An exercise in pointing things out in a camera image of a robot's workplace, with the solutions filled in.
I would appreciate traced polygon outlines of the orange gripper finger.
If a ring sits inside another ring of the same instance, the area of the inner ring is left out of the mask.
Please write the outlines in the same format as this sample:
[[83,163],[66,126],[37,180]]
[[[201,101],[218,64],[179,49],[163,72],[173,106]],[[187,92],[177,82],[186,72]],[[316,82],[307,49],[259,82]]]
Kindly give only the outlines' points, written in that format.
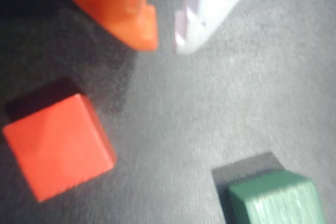
[[73,0],[102,28],[130,48],[158,48],[156,11],[147,0]]

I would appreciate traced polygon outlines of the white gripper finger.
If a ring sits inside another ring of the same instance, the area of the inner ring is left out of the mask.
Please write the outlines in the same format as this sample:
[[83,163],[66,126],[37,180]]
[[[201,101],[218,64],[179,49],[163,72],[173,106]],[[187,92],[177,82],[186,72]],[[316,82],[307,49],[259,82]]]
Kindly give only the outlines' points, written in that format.
[[184,0],[175,12],[175,52],[187,55],[200,49],[223,23],[239,0]]

